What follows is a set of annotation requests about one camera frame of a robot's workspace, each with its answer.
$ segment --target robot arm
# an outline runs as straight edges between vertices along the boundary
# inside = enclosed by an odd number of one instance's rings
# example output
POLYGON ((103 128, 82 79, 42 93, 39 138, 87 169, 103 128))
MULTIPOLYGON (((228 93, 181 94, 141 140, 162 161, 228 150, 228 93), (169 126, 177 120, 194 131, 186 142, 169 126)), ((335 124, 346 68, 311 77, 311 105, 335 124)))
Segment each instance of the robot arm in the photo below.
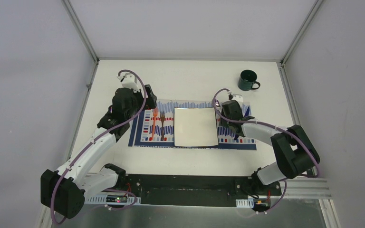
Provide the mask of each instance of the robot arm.
MULTIPOLYGON (((314 164, 305 150, 289 135, 268 126, 257 124, 258 120, 252 116, 243 116, 241 95, 229 94, 229 101, 224 102, 221 114, 230 120, 251 120, 251 123, 233 123, 221 118, 220 125, 230 128, 233 133, 260 140, 273 147, 276 162, 255 171, 249 179, 250 191, 253 194, 265 192, 270 186, 275 186, 277 181, 293 179, 314 167, 314 164)), ((299 125, 292 127, 279 127, 298 137, 311 152, 317 163, 320 157, 313 144, 299 125)))
MULTIPOLYGON (((50 207, 51 196, 59 177, 64 174, 66 169, 69 170, 58 186, 54 203, 54 210, 66 218, 73 218, 83 207, 85 199, 116 186, 125 178, 125 170, 112 164, 107 164, 99 173, 86 177, 87 172, 98 159, 128 130, 129 123, 108 133, 105 132, 129 120, 142 107, 144 101, 134 75, 126 74, 118 78, 121 80, 123 88, 116 90, 112 105, 108 107, 107 113, 100 119, 97 129, 82 149, 56 171, 46 170, 41 175, 41 203, 50 207), (90 143, 92 145, 70 167, 70 163, 90 143)), ((156 108, 157 97, 153 94, 150 85, 145 85, 144 89, 148 96, 144 109, 156 108)))

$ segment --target white plate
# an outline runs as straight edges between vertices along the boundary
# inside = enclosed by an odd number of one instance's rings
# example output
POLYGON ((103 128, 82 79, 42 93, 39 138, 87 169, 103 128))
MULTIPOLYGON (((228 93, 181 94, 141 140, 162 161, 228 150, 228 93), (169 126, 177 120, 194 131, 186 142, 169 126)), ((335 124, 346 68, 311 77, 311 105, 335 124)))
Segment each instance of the white plate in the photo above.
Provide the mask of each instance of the white plate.
POLYGON ((175 108, 174 145, 206 147, 218 145, 213 108, 175 108))

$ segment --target white table surface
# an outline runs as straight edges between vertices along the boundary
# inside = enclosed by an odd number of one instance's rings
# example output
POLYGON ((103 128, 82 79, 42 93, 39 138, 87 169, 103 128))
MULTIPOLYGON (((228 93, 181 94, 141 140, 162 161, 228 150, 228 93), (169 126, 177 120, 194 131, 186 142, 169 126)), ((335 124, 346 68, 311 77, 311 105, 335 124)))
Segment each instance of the white table surface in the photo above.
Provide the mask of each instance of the white table surface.
MULTIPOLYGON (((122 69, 136 72, 152 86, 158 99, 210 101, 221 88, 229 88, 250 102, 251 114, 273 125, 292 126, 288 103, 274 62, 237 61, 161 61, 101 60, 83 114, 72 156, 89 139, 96 124, 111 105, 121 83, 122 69), (237 87, 240 72, 257 73, 261 88, 241 91, 237 87)), ((218 99, 227 100, 222 92, 218 99)), ((272 147, 256 141, 257 150, 177 149, 128 147, 130 129, 94 165, 90 173, 112 163, 135 174, 247 176, 257 168, 275 162, 272 147)))

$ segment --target white wall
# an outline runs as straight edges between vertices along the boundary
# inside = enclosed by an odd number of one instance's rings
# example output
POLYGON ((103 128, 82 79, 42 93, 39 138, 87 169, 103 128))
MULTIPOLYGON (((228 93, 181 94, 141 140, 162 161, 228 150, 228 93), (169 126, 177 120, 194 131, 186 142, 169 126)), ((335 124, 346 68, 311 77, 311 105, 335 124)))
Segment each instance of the white wall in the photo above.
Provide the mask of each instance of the white wall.
POLYGON ((0 0, 0 228, 34 226, 93 66, 60 0, 0 0))
POLYGON ((287 63, 342 227, 365 227, 365 1, 327 0, 287 63))
POLYGON ((282 59, 315 0, 72 0, 99 57, 282 59))

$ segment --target patterned placemat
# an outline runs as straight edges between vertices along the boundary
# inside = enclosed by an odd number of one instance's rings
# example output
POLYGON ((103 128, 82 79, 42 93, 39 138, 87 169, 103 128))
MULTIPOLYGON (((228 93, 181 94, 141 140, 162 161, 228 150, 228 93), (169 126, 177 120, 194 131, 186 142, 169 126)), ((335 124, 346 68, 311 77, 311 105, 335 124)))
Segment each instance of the patterned placemat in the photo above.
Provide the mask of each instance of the patterned placemat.
MULTIPOLYGON (((209 101, 176 101, 176 100, 157 100, 157 116, 154 118, 154 109, 141 112, 133 120, 131 135, 128 146, 143 147, 175 147, 174 145, 174 108, 210 108, 212 103, 209 101), (161 139, 162 122, 160 112, 164 112, 165 121, 163 123, 164 139, 161 139)), ((243 104, 243 115, 251 115, 249 104, 243 104)), ((234 134, 229 128, 219 126, 219 118, 216 118, 219 145, 214 149, 237 149, 237 150, 256 150, 257 146, 254 139, 239 137, 234 140, 234 134)))

